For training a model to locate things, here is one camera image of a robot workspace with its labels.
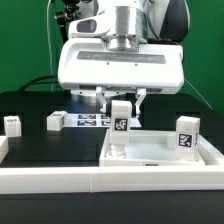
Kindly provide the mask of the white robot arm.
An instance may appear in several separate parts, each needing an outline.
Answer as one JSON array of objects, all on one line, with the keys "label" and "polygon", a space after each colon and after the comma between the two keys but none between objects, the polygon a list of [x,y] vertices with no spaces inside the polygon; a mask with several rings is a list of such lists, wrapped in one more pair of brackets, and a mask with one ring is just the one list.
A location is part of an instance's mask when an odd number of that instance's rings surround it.
[{"label": "white robot arm", "polygon": [[58,66],[62,88],[93,93],[107,115],[107,95],[133,93],[134,116],[146,95],[181,89],[186,0],[95,0],[94,8],[69,25]]}]

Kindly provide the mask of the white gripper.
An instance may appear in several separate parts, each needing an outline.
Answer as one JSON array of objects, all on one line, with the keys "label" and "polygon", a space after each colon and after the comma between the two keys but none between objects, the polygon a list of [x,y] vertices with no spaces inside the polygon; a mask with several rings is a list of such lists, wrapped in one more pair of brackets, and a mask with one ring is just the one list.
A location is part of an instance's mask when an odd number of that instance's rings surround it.
[{"label": "white gripper", "polygon": [[184,84],[181,46],[148,44],[124,35],[108,37],[108,32],[94,18],[69,25],[58,66],[58,81],[63,88],[96,88],[103,114],[107,113],[104,89],[136,90],[136,117],[146,92],[175,94],[180,90]]}]

